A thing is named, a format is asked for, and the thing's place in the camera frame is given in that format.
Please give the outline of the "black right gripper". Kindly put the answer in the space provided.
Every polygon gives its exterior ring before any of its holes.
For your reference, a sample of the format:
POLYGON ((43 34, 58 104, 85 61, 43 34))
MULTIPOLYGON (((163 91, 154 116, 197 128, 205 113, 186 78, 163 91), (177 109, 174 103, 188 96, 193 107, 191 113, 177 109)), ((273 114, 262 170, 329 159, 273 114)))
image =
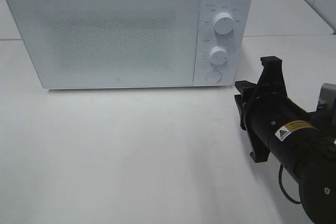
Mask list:
POLYGON ((234 96, 240 115, 240 125, 248 134, 254 162, 266 162, 270 150, 262 142, 297 116, 297 105, 286 96, 282 60, 276 56, 260 58, 264 67, 258 83, 235 82, 234 96))

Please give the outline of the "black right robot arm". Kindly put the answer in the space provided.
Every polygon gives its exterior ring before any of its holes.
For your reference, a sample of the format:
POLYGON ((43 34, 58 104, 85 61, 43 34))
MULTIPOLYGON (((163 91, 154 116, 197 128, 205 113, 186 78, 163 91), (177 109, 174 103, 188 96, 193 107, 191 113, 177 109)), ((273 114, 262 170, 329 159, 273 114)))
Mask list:
POLYGON ((321 87, 319 102, 307 112, 288 96, 282 61, 261 58, 257 83, 237 81, 234 96, 240 126, 247 132, 255 163, 270 154, 299 187, 299 201, 314 223, 335 223, 335 85, 321 87))

